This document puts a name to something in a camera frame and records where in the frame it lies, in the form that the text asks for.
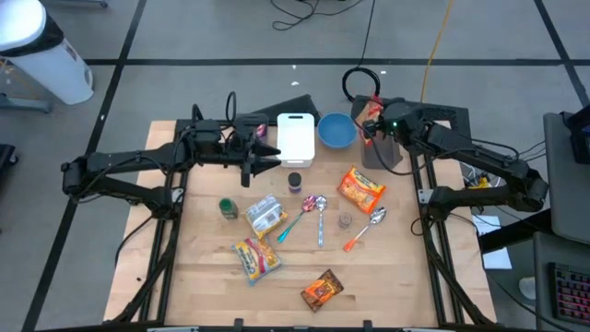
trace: green can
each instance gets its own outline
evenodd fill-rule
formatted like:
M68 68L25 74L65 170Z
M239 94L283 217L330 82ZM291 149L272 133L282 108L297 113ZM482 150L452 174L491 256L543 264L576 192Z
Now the green can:
M222 198L219 201L219 209L225 219L238 218L238 206L236 206L236 203L229 198Z

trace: white trash can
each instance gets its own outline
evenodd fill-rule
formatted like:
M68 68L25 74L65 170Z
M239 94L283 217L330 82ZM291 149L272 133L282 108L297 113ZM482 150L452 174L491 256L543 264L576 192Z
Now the white trash can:
M0 56L73 105L92 97L92 71L39 0L0 0Z

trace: keyboard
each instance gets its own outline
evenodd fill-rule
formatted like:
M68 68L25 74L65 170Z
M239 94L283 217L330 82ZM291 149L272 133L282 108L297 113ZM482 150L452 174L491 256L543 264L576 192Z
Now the keyboard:
M590 326L590 269L549 263L553 317Z

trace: wooden table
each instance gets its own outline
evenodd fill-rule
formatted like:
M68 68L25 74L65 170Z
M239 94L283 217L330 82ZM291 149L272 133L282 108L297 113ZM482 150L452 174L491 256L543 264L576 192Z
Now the wooden table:
M174 125L153 122L146 148L171 141ZM275 130L269 131L271 145L276 142ZM404 160L395 169L406 172L410 170L409 157L405 151L402 154ZM385 206L388 213L352 251L345 253L344 244L368 222L368 216L336 190L352 165L375 182L387 185L379 205ZM457 189L463 186L458 162L436 160L434 165L439 185ZM374 326L437 326L423 239L409 230L410 223L419 215L412 177L363 169L360 142L348 149L332 150L317 138L312 167L297 170L303 178L299 195L288 190L287 175L292 171L276 167L252 179L250 188L240 186L239 170L235 167L206 165L190 171L166 324L230 326L235 318L243 318L247 326L361 326L365 319L371 319ZM141 172L137 182L144 186L162 185L164 176L159 171ZM289 220L301 211L301 201L307 195L327 197L324 247L317 245L317 210L305 214L287 240L279 244L277 236L287 227L281 225L271 232L270 239L283 265L249 287L231 246L254 234L244 216L225 220L219 213L218 201L230 197L243 212L271 193L283 204L291 216ZM345 231L337 225L343 212L353 217ZM468 208L458 208L454 213L471 219ZM148 215L144 207L131 207L125 233ZM151 223L121 252L105 319L119 314L140 287L140 280L145 279L155 225L156 222ZM456 217L450 217L446 225L457 280L479 309L495 320L473 226ZM328 268L345 289L314 314L300 292ZM452 321L448 289L443 281L442 289L447 320ZM157 285L154 304L159 291ZM156 310L151 311L155 317Z

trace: metal spoon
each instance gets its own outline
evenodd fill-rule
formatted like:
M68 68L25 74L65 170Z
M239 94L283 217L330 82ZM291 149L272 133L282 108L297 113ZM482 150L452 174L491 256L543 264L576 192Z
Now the metal spoon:
M344 245L344 251L349 252L350 249L352 249L352 247L354 246L354 244L359 240L361 235L364 232L366 232L369 229L369 227L371 227L371 225L376 225L376 224L380 223L385 218L386 214L387 214L387 210L385 210L385 207L376 208L371 213L371 219L369 221L369 224L367 226L365 226L365 228L363 228L362 231L360 231L359 235L357 235L354 239L350 240L348 243L346 243Z
M277 242L278 243L283 243L283 241L285 241L285 239L287 238L287 235L289 234L289 232L291 231L291 229L293 228L293 226L295 226L295 224L297 223L297 221L299 221L299 219L301 218L301 216L303 215L303 213L309 212L309 211L313 210L314 205L315 205L315 196L314 195L307 196L303 200L303 204L301 205L301 213L299 214L299 216L297 216L295 218L294 221L291 222L291 224L287 227L287 229L285 231L283 231L277 237Z
M317 233L317 245L324 246L324 209L328 205L328 200L319 195L315 199L315 207L320 210L320 229Z

